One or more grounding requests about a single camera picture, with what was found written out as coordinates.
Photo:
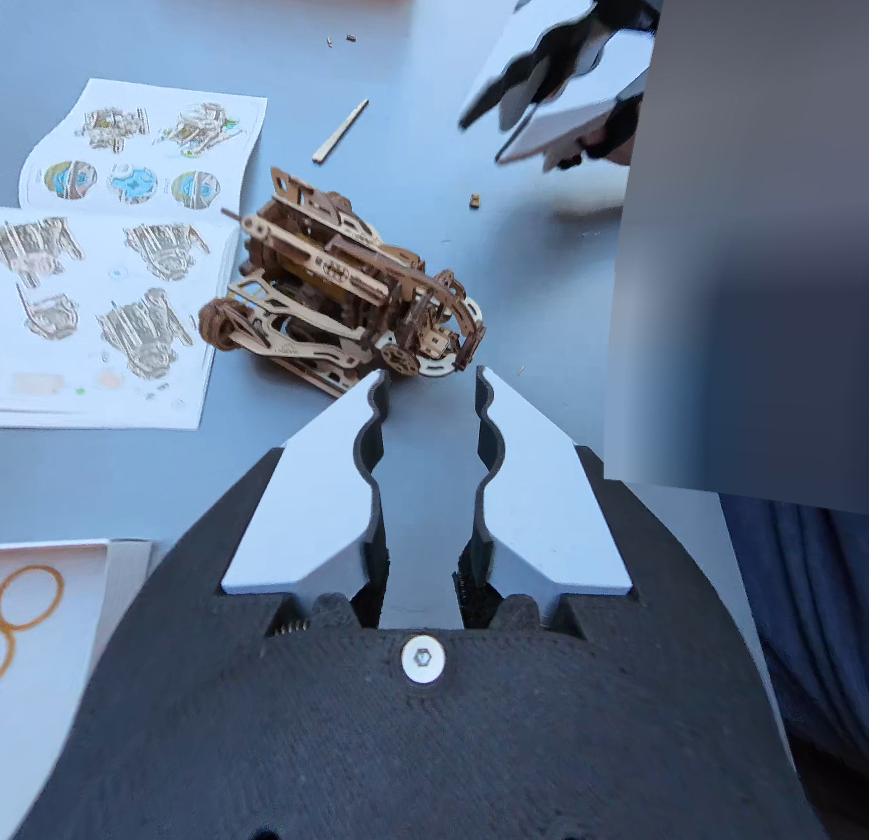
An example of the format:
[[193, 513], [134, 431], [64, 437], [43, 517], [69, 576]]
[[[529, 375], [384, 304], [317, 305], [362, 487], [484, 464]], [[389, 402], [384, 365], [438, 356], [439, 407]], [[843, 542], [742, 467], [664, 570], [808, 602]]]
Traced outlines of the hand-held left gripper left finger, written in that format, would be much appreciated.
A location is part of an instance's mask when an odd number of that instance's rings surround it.
[[379, 624], [389, 556], [372, 472], [388, 391], [388, 374], [376, 370], [284, 443], [224, 593], [291, 595], [306, 616], [320, 595], [340, 594], [362, 626]]

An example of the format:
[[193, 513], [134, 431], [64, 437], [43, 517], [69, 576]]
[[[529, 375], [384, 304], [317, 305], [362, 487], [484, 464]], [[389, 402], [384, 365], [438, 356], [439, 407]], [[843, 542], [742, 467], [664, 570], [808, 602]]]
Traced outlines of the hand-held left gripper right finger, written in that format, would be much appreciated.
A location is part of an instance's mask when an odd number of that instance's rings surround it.
[[550, 626], [564, 595], [626, 596], [633, 582], [572, 439], [493, 370], [476, 372], [487, 469], [454, 585], [465, 626], [526, 595]]

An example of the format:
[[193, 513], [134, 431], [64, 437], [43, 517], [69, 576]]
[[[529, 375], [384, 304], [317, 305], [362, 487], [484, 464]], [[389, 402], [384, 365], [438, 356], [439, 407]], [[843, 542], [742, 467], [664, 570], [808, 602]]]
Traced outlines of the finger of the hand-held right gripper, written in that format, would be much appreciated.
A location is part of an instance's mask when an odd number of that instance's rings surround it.
[[588, 45], [575, 73], [534, 106], [499, 150], [498, 165], [542, 157], [543, 171], [549, 172], [578, 164], [586, 154], [582, 138], [603, 125], [615, 96], [648, 70], [654, 37], [635, 30], [600, 30]]
[[526, 106], [558, 88], [586, 58], [596, 33], [595, 0], [519, 0], [462, 105], [467, 130], [506, 98], [501, 131], [515, 126]]

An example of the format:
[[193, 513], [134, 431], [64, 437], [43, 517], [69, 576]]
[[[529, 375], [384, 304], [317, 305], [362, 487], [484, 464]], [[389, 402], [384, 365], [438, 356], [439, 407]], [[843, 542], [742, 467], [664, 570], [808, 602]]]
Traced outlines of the wooden submarine model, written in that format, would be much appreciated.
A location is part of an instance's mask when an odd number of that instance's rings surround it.
[[199, 312], [206, 344], [265, 357], [334, 398], [376, 366], [444, 378], [472, 362], [486, 328], [452, 270], [427, 274], [341, 193], [276, 167], [270, 175], [274, 191], [258, 211], [224, 211], [248, 257], [227, 294]]

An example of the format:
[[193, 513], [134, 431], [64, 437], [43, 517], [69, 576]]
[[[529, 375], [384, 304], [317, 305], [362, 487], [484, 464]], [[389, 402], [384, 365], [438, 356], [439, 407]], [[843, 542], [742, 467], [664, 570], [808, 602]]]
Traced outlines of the person's right hand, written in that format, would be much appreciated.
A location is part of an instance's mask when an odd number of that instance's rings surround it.
[[632, 161], [634, 145], [635, 133], [622, 137], [613, 130], [600, 129], [589, 137], [586, 152], [592, 159], [605, 159], [627, 167]]

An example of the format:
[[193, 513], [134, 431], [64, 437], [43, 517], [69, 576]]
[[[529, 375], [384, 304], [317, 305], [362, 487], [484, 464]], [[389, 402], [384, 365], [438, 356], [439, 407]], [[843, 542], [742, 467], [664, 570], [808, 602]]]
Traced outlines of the flat wooden stick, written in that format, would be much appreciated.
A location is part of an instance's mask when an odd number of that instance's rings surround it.
[[352, 128], [354, 123], [363, 114], [369, 105], [370, 100], [364, 98], [353, 110], [345, 117], [327, 139], [320, 145], [312, 156], [312, 162], [317, 165], [323, 165], [337, 145], [342, 141], [347, 132]]

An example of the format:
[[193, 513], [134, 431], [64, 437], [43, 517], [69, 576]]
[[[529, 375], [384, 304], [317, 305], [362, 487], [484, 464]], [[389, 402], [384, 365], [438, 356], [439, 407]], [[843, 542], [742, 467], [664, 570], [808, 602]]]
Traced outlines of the group of yellow rubber bands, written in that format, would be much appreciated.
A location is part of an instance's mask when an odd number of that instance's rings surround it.
[[[45, 610], [38, 613], [34, 617], [30, 617], [26, 622], [14, 624], [6, 617], [4, 612], [4, 600], [6, 593], [17, 580], [24, 577], [26, 574], [39, 572], [50, 576], [54, 582], [54, 595]], [[37, 628], [49, 619], [57, 611], [60, 606], [65, 592], [65, 581], [63, 575], [54, 566], [45, 564], [28, 564], [22, 566], [6, 577], [1, 582], [1, 635], [5, 644], [5, 654], [1, 662], [1, 677], [4, 677], [9, 668], [14, 663], [16, 657], [17, 641], [16, 636], [19, 633]]]

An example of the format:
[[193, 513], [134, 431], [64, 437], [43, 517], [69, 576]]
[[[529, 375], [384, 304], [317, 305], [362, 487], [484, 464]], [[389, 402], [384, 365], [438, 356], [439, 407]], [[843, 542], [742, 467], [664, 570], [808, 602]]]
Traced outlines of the open instruction booklet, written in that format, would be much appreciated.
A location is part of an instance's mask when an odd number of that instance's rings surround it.
[[266, 97], [92, 78], [1, 210], [4, 429], [195, 431]]

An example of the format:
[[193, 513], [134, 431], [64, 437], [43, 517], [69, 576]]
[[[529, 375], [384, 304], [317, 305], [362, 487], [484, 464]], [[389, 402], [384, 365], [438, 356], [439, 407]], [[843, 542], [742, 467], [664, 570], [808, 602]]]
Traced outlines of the white cardboard tray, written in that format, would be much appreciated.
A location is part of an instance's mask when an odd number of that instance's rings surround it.
[[[1, 582], [28, 564], [57, 568], [64, 598], [37, 628], [16, 636], [1, 677], [1, 837], [11, 838], [60, 756], [85, 686], [108, 640], [142, 588], [153, 543], [141, 539], [3, 544]], [[54, 582], [33, 572], [6, 593], [14, 624], [45, 610]]]

